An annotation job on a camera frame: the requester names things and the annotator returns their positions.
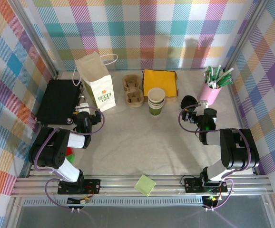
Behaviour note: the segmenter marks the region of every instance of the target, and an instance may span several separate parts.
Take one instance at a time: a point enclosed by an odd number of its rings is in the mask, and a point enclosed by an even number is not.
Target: plaid wall
[[[0,0],[0,227],[37,131],[35,112],[51,75],[7,3]]]
[[[118,54],[108,69],[222,64],[252,0],[21,0],[53,62],[73,70],[93,51]]]
[[[244,20],[242,21],[242,24],[241,24],[235,38],[233,39],[232,45],[231,45],[230,49],[227,52],[227,55],[224,59],[222,67],[226,66],[227,62],[229,61],[229,58],[232,56],[232,54],[234,52],[234,49],[235,49],[236,45],[238,44],[238,42],[241,38],[241,35],[244,32],[246,26],[248,25],[248,22],[249,22],[249,20],[252,16],[258,2],[259,2],[259,0],[253,0],[248,12],[246,13],[246,16],[244,17]]]
[[[275,0],[271,0],[236,61],[233,86],[275,192]]]

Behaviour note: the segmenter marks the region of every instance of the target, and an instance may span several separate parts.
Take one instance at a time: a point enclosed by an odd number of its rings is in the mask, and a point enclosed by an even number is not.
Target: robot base
[[[227,186],[225,182],[222,182],[220,186],[211,187],[203,186],[202,178],[185,178],[185,193],[214,193],[227,192]]]
[[[79,178],[76,182],[60,181],[58,184],[58,195],[96,195],[99,194],[100,179],[84,179],[84,175],[79,170]]]

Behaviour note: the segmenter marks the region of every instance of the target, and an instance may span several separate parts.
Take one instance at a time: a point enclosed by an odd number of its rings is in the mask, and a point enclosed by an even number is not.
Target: stacked paper cups
[[[152,88],[148,92],[148,105],[150,114],[160,115],[165,103],[165,92],[161,88]]]

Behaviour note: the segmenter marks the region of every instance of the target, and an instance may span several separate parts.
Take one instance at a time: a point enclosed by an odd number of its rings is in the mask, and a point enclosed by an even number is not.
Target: cardboard cup holder
[[[125,101],[129,107],[140,107],[144,103],[144,94],[140,89],[142,80],[137,75],[127,75],[123,77],[123,87]]]
[[[130,87],[142,88],[142,79],[137,75],[126,75],[123,77],[123,87],[127,91]]]

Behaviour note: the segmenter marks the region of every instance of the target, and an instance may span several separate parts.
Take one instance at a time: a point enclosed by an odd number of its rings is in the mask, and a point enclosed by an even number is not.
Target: red object
[[[73,154],[74,155],[74,153],[73,153],[73,151],[72,151],[72,148],[67,148],[67,152],[66,152],[66,157],[67,156],[69,156],[69,155],[71,155],[71,154]]]

